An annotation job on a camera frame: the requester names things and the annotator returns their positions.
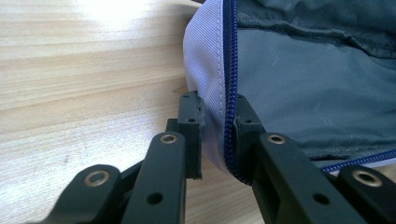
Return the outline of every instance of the zipper teeth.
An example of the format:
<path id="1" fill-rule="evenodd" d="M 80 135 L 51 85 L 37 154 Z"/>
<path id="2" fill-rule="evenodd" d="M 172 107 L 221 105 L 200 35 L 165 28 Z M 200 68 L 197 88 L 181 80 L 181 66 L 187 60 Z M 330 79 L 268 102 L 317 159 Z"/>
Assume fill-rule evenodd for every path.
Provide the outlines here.
<path id="1" fill-rule="evenodd" d="M 237 45 L 237 24 L 236 24 L 236 1 L 230 1 L 230 25 L 231 25 L 231 54 L 226 60 L 231 61 L 231 72 L 226 75 L 226 115 L 224 124 L 224 161 L 227 169 L 239 181 L 251 185 L 251 180 L 246 179 L 236 162 L 233 147 L 233 120 L 235 118 L 237 79 L 238 79 L 238 45 Z"/>
<path id="2" fill-rule="evenodd" d="M 383 152 L 383 153 L 379 153 L 379 154 L 376 154 L 373 156 L 356 159 L 353 161 L 345 161 L 345 162 L 341 162 L 341 163 L 338 163 L 335 165 L 324 166 L 324 167 L 320 168 L 320 170 L 330 173 L 330 172 L 334 172 L 334 171 L 339 171 L 339 170 L 341 170 L 341 168 L 348 166 L 348 165 L 360 165 L 360 164 L 366 164 L 366 163 L 371 163 L 371 162 L 375 162 L 375 161 L 389 160 L 389 159 L 393 159 L 393 158 L 396 158 L 396 149 L 387 151 L 387 152 Z"/>

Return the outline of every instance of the wooden table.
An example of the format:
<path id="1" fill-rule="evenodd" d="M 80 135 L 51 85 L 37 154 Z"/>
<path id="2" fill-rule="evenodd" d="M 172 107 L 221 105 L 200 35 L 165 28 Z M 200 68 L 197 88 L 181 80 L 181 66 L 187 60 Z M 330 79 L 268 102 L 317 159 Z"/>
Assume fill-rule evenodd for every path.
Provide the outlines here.
<path id="1" fill-rule="evenodd" d="M 182 39 L 198 6 L 0 0 L 0 223 L 41 220 L 88 166 L 144 158 L 187 90 Z M 249 187 L 203 168 L 187 223 L 262 223 Z"/>

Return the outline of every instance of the table surface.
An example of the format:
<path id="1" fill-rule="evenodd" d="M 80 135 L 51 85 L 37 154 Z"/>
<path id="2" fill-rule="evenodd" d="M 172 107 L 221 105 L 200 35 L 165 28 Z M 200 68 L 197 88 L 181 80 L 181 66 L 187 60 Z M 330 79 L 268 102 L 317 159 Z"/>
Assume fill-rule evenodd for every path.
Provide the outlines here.
<path id="1" fill-rule="evenodd" d="M 43 219 L 86 167 L 144 158 L 187 91 L 182 39 L 199 6 L 0 0 L 0 223 Z M 203 173 L 187 223 L 263 223 L 251 188 L 205 157 Z"/>

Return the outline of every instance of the zipper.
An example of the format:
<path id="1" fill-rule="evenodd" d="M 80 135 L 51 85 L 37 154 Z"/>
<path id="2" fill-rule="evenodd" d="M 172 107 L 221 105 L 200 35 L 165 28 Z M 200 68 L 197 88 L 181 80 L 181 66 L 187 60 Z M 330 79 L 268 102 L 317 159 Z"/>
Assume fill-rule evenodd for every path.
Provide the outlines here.
<path id="1" fill-rule="evenodd" d="M 337 163 L 335 165 L 330 165 L 330 166 L 324 166 L 321 167 L 320 170 L 327 172 L 327 173 L 332 173 L 341 170 L 342 168 L 348 166 L 348 165 L 363 165 L 363 164 L 369 164 L 369 163 L 374 163 L 378 162 L 378 164 L 381 164 L 381 161 L 388 161 L 388 160 L 393 160 L 396 158 L 396 149 L 375 154 L 372 156 L 368 157 L 363 157 L 360 159 L 352 160 L 352 161 L 344 161 L 341 163 Z"/>
<path id="2" fill-rule="evenodd" d="M 224 122 L 224 162 L 230 173 L 239 181 L 251 185 L 236 162 L 233 145 L 233 120 L 235 118 L 238 84 L 238 38 L 236 22 L 236 0 L 223 1 L 223 56 L 225 79 L 225 122 Z"/>

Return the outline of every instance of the bag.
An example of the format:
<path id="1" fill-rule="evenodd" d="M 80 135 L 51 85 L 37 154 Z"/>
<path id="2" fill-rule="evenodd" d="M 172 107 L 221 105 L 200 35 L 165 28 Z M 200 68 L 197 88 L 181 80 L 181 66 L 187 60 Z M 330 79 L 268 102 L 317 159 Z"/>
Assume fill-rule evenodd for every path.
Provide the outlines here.
<path id="1" fill-rule="evenodd" d="M 189 89 L 206 104 L 207 157 L 240 175 L 240 93 L 267 132 L 295 140 L 324 171 L 396 162 L 395 24 L 391 0 L 206 0 L 184 57 Z"/>

